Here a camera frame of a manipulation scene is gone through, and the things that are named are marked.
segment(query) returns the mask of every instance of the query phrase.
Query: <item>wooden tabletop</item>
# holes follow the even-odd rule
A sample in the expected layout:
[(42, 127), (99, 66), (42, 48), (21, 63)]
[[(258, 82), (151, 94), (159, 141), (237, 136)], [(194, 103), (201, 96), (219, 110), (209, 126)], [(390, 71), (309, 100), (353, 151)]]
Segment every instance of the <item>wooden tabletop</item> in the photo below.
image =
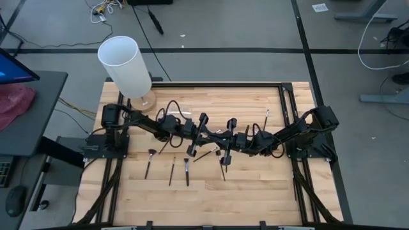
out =
[[(308, 82), (293, 82), (299, 114), (314, 107)], [(276, 88), (153, 88), (156, 108), (147, 113), (152, 119), (170, 100), (176, 100), (186, 116), (196, 124), (201, 112), (207, 113), (210, 130), (225, 130), (230, 118), (237, 119), (235, 132), (244, 132), (247, 125), (263, 125), (270, 109), (266, 131), (275, 133), (284, 128), (284, 119)], [(118, 89), (106, 82), (96, 116), (94, 129), (100, 128), (102, 107), (116, 103)], [(169, 110), (176, 111), (173, 105)], [(179, 148), (169, 145), (161, 155), (153, 157), (148, 178), (144, 174), (149, 159), (148, 149), (159, 151), (163, 144), (144, 130), (132, 127), (128, 157), (123, 162), (120, 189), (114, 218), (115, 226), (144, 226), (152, 220), (155, 226), (256, 226), (300, 225), (301, 218), (293, 188), (292, 167), (284, 156), (248, 157), (232, 152), (231, 165), (222, 179), (220, 165), (214, 153), (193, 163), (189, 161), (190, 186), (186, 186), (185, 153), (191, 143), (184, 140)], [(174, 138), (174, 145), (179, 143)], [(197, 149), (196, 158), (214, 148), (209, 144)], [(275, 152), (279, 155), (282, 148)], [(173, 157), (176, 157), (172, 185), (168, 186)], [(314, 189), (331, 213), (342, 220), (337, 192), (328, 162), (323, 158), (309, 159)], [(74, 221), (81, 219), (100, 193), (105, 160), (99, 159), (83, 173)], [(305, 205), (313, 221), (308, 196)], [(103, 220), (107, 220), (106, 200)]]

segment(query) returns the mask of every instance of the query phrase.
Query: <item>computer monitor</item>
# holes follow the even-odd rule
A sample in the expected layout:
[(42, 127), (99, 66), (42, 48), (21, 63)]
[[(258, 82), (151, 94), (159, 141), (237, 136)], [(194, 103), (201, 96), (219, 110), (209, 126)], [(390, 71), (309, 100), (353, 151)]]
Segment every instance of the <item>computer monitor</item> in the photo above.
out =
[(38, 81), (40, 77), (0, 49), (0, 84)]

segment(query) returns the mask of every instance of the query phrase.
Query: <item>gray floor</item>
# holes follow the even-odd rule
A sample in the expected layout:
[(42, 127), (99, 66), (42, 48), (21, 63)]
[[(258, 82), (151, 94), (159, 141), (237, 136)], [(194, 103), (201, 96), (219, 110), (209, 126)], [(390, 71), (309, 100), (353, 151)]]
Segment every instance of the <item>gray floor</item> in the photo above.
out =
[[(1, 13), (8, 20), (18, 2), (3, 2)], [(369, 2), (298, 0), (310, 48), (356, 49), (366, 25), (339, 22), (333, 16), (336, 12), (358, 12)], [(311, 5), (318, 3), (326, 3), (329, 11), (315, 13)], [(181, 48), (182, 45), (185, 48), (302, 48), (291, 2), (287, 0), (175, 0), (173, 5), (151, 6), (151, 10), (161, 21), (164, 36), (158, 34), (146, 14), (137, 13), (154, 48)], [(379, 41), (391, 26), (408, 19), (408, 10), (404, 0), (388, 1), (382, 12), (396, 14), (399, 19), (392, 24), (371, 25), (363, 48), (380, 49)], [(148, 47), (130, 8), (115, 8), (107, 19), (114, 35), (131, 36), (141, 48)], [(12, 31), (40, 45), (57, 45), (95, 42), (108, 34), (109, 28), (89, 21), (89, 9), (83, 0), (27, 0)], [(14, 48), (16, 44), (7, 36), (0, 47)], [(38, 47), (27, 43), (23, 48)], [(173, 53), (157, 56), (173, 81), (310, 81), (303, 54)], [(409, 59), (407, 55), (362, 57), (368, 65), (377, 67)], [(143, 54), (143, 58), (154, 76), (165, 78), (153, 54)], [(34, 70), (68, 72), (61, 96), (79, 107), (96, 110), (107, 77), (96, 54), (19, 54), (18, 59)], [(409, 227), (406, 217), (409, 213), (406, 177), (409, 173), (409, 122), (390, 115), (381, 105), (358, 100), (363, 93), (377, 94), (385, 77), (408, 71), (408, 67), (376, 72), (364, 68), (356, 54), (313, 54), (313, 61), (323, 100), (332, 106), (341, 122), (334, 139), (354, 223)], [(388, 80), (383, 92), (393, 93), (400, 89)], [(90, 119), (61, 105), (58, 108), (69, 112), (86, 130), (92, 129)], [(388, 108), (402, 116), (409, 114), (407, 105), (388, 105)], [(52, 115), (46, 135), (53, 139), (59, 135), (86, 136), (68, 116), (59, 112)], [(60, 199), (53, 198), (62, 191), (65, 195)], [(76, 189), (47, 188), (45, 198), (50, 199), (53, 206), (43, 215), (28, 213), (22, 229), (67, 224), (72, 216), (75, 193)]]

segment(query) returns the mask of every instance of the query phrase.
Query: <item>white cable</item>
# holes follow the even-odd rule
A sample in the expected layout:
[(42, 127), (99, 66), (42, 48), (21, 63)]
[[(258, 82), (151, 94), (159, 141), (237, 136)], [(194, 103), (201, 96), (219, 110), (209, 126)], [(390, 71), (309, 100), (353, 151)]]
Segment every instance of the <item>white cable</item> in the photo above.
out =
[[(105, 4), (107, 1), (109, 1), (109, 0), (105, 0), (105, 1), (103, 1), (102, 3), (96, 4), (95, 6), (92, 7), (91, 13), (90, 13), (90, 16), (89, 16), (89, 20), (90, 20), (92, 23), (96, 24), (96, 23), (102, 22), (102, 20), (99, 20), (99, 21), (93, 21), (93, 20), (92, 20), (93, 12), (94, 12), (94, 9), (95, 9), (97, 6), (100, 6), (100, 5), (102, 5), (102, 4)], [(108, 13), (112, 14), (112, 13), (114, 13), (114, 8), (113, 8), (112, 6), (117, 6), (117, 5), (118, 5), (118, 4), (115, 4), (115, 3), (108, 3), (108, 4), (105, 6), (105, 9), (108, 10)]]
[(362, 38), (360, 39), (360, 43), (359, 43), (359, 46), (358, 46), (358, 57), (359, 57), (359, 60), (360, 60), (360, 62), (361, 62), (366, 68), (368, 68), (368, 69), (370, 69), (370, 70), (387, 70), (387, 69), (390, 69), (390, 68), (401, 67), (401, 66), (406, 65), (406, 64), (409, 63), (409, 60), (408, 60), (408, 61), (405, 61), (403, 64), (396, 65), (396, 66), (386, 66), (386, 67), (382, 67), (382, 68), (373, 68), (373, 67), (367, 66), (367, 65), (364, 63), (364, 61), (362, 60), (361, 56), (360, 56), (360, 47), (362, 46), (362, 42), (364, 41), (364, 37), (365, 37), (366, 30), (368, 29), (370, 23), (371, 23), (371, 22), (373, 21), (373, 19), (376, 17), (376, 15), (378, 14), (378, 12), (383, 8), (383, 6), (385, 6), (385, 3), (384, 3), (384, 4), (379, 8), (379, 10), (372, 16), (371, 20), (369, 20), (368, 24), (367, 24), (366, 27), (365, 27), (364, 33), (362, 34)]

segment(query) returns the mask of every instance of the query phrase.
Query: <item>pink cloth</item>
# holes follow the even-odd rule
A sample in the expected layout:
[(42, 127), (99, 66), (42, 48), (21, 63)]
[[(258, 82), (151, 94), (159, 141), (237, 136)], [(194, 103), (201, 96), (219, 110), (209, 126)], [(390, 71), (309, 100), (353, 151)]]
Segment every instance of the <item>pink cloth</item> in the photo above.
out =
[(28, 110), (35, 95), (35, 90), (20, 83), (0, 85), (0, 131)]

